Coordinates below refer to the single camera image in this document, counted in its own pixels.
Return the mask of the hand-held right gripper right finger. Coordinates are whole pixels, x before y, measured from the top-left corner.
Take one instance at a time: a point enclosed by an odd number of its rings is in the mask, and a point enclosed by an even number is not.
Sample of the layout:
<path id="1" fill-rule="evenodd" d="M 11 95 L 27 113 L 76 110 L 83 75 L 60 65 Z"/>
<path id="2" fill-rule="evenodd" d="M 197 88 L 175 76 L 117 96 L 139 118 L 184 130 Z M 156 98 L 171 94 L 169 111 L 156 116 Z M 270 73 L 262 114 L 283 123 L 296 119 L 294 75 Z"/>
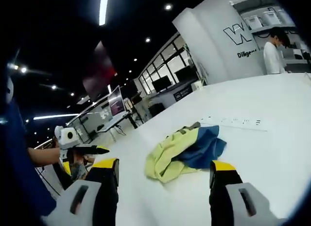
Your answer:
<path id="1" fill-rule="evenodd" d="M 244 183 L 229 163 L 210 163 L 210 214 L 213 226 L 280 226 L 285 218 L 270 211 L 269 200 L 252 184 Z"/>

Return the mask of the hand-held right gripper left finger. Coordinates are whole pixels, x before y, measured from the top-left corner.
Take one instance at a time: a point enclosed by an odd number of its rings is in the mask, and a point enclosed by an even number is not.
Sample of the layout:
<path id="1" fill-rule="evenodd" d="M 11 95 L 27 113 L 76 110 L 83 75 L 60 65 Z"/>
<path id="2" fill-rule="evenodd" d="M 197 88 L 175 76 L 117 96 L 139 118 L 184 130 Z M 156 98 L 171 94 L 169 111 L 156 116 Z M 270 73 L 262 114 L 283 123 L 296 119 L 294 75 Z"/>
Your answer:
<path id="1" fill-rule="evenodd" d="M 77 180 L 58 197 L 56 208 L 41 219 L 46 226 L 114 226 L 119 186 L 119 159 L 93 165 L 85 180 Z"/>

